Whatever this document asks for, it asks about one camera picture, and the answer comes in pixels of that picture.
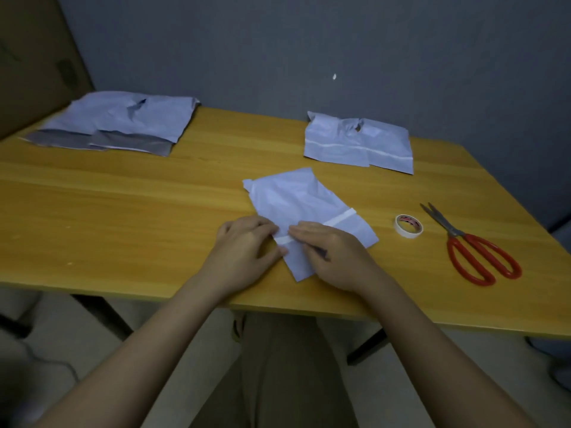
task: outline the table leg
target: table leg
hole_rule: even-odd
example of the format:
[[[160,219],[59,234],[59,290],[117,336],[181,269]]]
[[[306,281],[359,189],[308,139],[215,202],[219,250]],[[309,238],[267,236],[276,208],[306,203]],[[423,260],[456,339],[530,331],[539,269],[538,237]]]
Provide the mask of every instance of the table leg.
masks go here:
[[[121,341],[129,338],[129,335],[133,333],[131,327],[103,297],[98,295],[71,296]]]
[[[381,329],[347,356],[347,365],[355,366],[389,343],[387,333]]]
[[[3,314],[0,314],[0,329],[7,331],[18,339],[24,339],[32,332],[32,326],[14,321]]]

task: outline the forearm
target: forearm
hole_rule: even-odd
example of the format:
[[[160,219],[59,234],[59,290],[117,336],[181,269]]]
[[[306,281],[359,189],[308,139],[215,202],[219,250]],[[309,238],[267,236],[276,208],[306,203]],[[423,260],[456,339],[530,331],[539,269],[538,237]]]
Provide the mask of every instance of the forearm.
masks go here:
[[[102,365],[72,389],[38,428],[139,427],[190,341],[218,303],[190,279]]]
[[[389,275],[380,274],[360,294],[377,314],[436,426],[534,426]]]

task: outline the wooden table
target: wooden table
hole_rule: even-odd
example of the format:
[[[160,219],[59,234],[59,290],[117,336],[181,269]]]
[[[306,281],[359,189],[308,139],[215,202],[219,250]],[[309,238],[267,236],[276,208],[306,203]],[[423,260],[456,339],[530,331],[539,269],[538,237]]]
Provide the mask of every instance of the wooden table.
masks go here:
[[[168,158],[0,143],[0,281],[161,300],[195,273],[218,226],[254,213],[243,179],[311,166],[373,227],[370,248],[433,321],[571,337],[571,257],[460,145],[411,138],[415,175],[303,157],[307,123],[200,107]],[[33,130],[34,126],[23,132]],[[446,232],[419,207],[497,243],[523,268],[478,287],[453,269]],[[399,213],[424,234],[400,237]],[[355,296],[278,263],[233,308],[369,318]]]

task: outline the pants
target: pants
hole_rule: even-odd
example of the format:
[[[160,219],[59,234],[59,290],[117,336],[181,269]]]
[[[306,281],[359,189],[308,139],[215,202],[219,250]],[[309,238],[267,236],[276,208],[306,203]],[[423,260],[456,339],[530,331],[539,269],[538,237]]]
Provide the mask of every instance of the pants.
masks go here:
[[[315,318],[248,313],[241,345],[191,428],[358,426]]]

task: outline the cable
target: cable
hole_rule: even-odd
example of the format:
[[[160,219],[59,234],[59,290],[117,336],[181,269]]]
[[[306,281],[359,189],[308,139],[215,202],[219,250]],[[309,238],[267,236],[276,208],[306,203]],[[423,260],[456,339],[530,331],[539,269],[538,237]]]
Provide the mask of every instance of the cable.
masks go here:
[[[47,364],[47,365],[60,365],[60,366],[64,366],[66,367],[71,376],[73,377],[73,380],[75,382],[75,384],[79,383],[79,375],[77,374],[77,371],[75,370],[75,368],[72,366],[72,364],[70,364],[69,362],[66,361],[55,361],[55,360],[51,360],[51,359],[44,359],[43,357],[39,357],[38,355],[36,355],[36,353],[34,353],[34,351],[32,350],[32,347],[30,346],[30,344],[28,344],[27,342],[24,342],[20,339],[16,339],[16,341],[18,341],[20,344],[22,344],[26,350],[26,355],[28,356],[29,359],[31,359],[34,362],[38,362],[40,364]]]

